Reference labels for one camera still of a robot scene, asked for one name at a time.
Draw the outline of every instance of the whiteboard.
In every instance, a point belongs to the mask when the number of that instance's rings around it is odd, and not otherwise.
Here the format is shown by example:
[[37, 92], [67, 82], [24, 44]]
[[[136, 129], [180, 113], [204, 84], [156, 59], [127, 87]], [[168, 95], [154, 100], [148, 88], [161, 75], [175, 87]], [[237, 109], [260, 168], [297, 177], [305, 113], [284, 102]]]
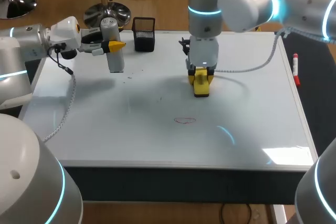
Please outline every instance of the whiteboard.
[[[134, 51], [123, 31], [124, 73], [109, 73], [105, 56], [79, 53], [63, 60], [76, 75], [77, 95], [67, 123], [48, 143], [65, 166], [307, 170], [316, 150], [279, 39], [266, 67], [216, 73], [208, 98], [195, 98], [186, 31], [159, 31], [155, 50]], [[223, 32], [218, 69], [246, 69], [269, 56], [273, 33]], [[20, 118], [41, 138], [68, 105], [70, 76], [50, 59]]]

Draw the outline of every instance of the black cable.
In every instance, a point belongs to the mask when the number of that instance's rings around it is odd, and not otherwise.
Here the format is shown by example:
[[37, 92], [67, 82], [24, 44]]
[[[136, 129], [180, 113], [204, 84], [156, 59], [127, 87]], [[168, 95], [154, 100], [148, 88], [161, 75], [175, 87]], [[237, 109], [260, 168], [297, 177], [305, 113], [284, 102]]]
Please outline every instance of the black cable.
[[251, 219], [252, 219], [252, 208], [250, 206], [250, 204], [246, 204], [247, 208], [248, 208], [248, 211], [249, 211], [249, 217], [248, 217], [248, 221], [246, 224], [249, 224]]
[[220, 221], [220, 224], [225, 224], [224, 222], [224, 218], [223, 218], [223, 209], [225, 207], [225, 203], [223, 203], [221, 205], [221, 208], [219, 209], [219, 221]]
[[[54, 50], [55, 50], [55, 53], [56, 53], [56, 59], [57, 59], [57, 60], [55, 60], [55, 59], [50, 55], [50, 50], [51, 50], [51, 49], [54, 49]], [[68, 67], [62, 65], [61, 63], [59, 63], [59, 57], [58, 57], [58, 54], [60, 53], [60, 50], [61, 50], [61, 49], [65, 49], [65, 44], [64, 44], [64, 45], [53, 45], [53, 46], [51, 46], [51, 47], [48, 48], [48, 50], [47, 50], [47, 56], [48, 56], [50, 59], [52, 59], [52, 60], [57, 64], [57, 66], [58, 66], [59, 68], [63, 69], [66, 73], [68, 73], [69, 75], [72, 76], [72, 75], [74, 74], [74, 72], [73, 72], [70, 68], [68, 68]]]
[[[225, 207], [225, 203], [223, 203], [221, 205], [221, 208], [219, 209], [219, 221], [220, 221], [220, 224], [225, 224], [224, 217], [223, 217], [224, 207]], [[246, 204], [246, 207], [248, 208], [248, 212], [249, 212], [248, 220], [247, 220], [246, 224], [249, 224], [250, 221], [251, 221], [251, 219], [252, 219], [252, 208], [251, 208], [251, 206], [249, 204]]]

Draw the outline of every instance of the red marker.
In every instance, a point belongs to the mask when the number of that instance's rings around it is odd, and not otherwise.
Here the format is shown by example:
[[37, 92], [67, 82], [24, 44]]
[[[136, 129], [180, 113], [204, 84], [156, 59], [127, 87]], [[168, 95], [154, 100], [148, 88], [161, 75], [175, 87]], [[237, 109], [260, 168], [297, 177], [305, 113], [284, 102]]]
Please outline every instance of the red marker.
[[293, 54], [293, 77], [294, 77], [294, 82], [296, 87], [300, 86], [300, 80], [298, 76], [298, 61], [299, 61], [299, 56], [298, 54]]

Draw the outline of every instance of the blue led ring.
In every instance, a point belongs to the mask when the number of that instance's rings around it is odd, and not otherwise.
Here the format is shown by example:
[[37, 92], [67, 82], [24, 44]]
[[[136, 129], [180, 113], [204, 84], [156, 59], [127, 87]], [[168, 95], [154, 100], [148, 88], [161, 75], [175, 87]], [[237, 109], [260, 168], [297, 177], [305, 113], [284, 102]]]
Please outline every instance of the blue led ring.
[[7, 77], [11, 77], [11, 76], [17, 76], [19, 74], [23, 74], [23, 73], [26, 73], [27, 70], [24, 70], [24, 71], [19, 71], [19, 72], [15, 72], [15, 73], [7, 73], [7, 74], [3, 74], [0, 76], [0, 79], [2, 78], [7, 78]]
[[279, 0], [272, 0], [272, 14], [267, 20], [267, 22], [269, 22], [272, 18], [275, 18], [276, 16], [278, 16], [279, 10], [280, 10]]
[[334, 5], [335, 1], [336, 0], [331, 0], [330, 1], [329, 5], [327, 7], [326, 13], [324, 14], [323, 23], [322, 23], [322, 34], [323, 34], [325, 39], [329, 39], [329, 36], [327, 35], [327, 21], [328, 21], [328, 18], [329, 18], [331, 8]]
[[317, 170], [318, 170], [318, 166], [319, 166], [319, 162], [320, 159], [317, 160], [316, 166], [315, 166], [315, 173], [314, 173], [314, 180], [315, 180], [315, 186], [316, 186], [316, 191], [317, 194], [319, 195], [322, 204], [324, 205], [324, 207], [326, 208], [326, 210], [328, 211], [328, 213], [334, 218], [334, 220], [336, 220], [336, 214], [334, 213], [334, 211], [331, 209], [331, 207], [329, 206], [329, 204], [327, 203], [326, 199], [324, 198], [320, 185], [319, 185], [319, 180], [318, 180], [318, 174], [317, 174]]
[[10, 32], [9, 32], [9, 36], [10, 36], [10, 37], [13, 36], [13, 31], [14, 31], [14, 27], [12, 27], [12, 28], [10, 29]]
[[188, 6], [188, 9], [193, 13], [201, 14], [201, 15], [214, 15], [214, 14], [221, 13], [221, 10], [217, 10], [215, 12], [199, 12], [197, 10], [192, 9], [190, 6]]
[[62, 203], [63, 196], [64, 196], [64, 191], [65, 191], [65, 175], [64, 175], [64, 170], [63, 170], [63, 167], [62, 167], [61, 163], [58, 160], [57, 160], [57, 162], [58, 162], [59, 166], [61, 167], [61, 171], [62, 171], [62, 191], [61, 191], [61, 195], [59, 196], [59, 200], [57, 202], [57, 205], [56, 205], [53, 213], [50, 215], [49, 219], [46, 221], [45, 224], [49, 224], [53, 220], [54, 216], [56, 215], [56, 213], [57, 213], [57, 211], [58, 211], [58, 209], [59, 209], [59, 207], [60, 207], [60, 205]]

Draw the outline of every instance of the white cylinder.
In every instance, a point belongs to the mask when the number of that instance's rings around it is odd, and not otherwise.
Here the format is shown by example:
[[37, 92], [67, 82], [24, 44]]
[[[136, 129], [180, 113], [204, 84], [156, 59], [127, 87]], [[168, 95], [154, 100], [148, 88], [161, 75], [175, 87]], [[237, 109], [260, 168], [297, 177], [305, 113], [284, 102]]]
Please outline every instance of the white cylinder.
[[295, 195], [300, 223], [336, 223], [336, 141], [306, 172]]
[[0, 37], [0, 110], [29, 102], [32, 89], [17, 39]]
[[[120, 41], [118, 22], [115, 18], [104, 18], [100, 23], [100, 31], [103, 41]], [[124, 71], [125, 63], [122, 50], [108, 52], [106, 58], [110, 73], [122, 73]]]
[[81, 223], [78, 187], [22, 121], [0, 114], [0, 223]]

